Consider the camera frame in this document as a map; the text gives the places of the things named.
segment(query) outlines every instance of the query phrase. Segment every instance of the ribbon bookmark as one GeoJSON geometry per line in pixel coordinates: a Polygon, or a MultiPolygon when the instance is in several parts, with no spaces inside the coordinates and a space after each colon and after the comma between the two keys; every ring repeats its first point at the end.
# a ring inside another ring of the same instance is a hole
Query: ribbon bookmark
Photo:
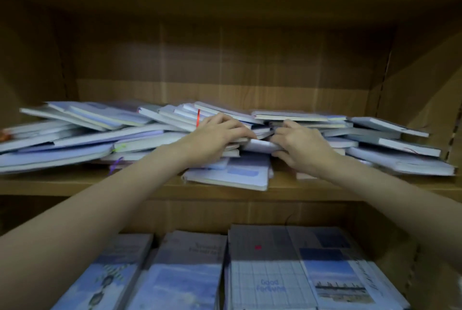
{"type": "Polygon", "coordinates": [[[200,119],[200,109],[197,110],[196,129],[199,127],[199,119],[200,119]]]}

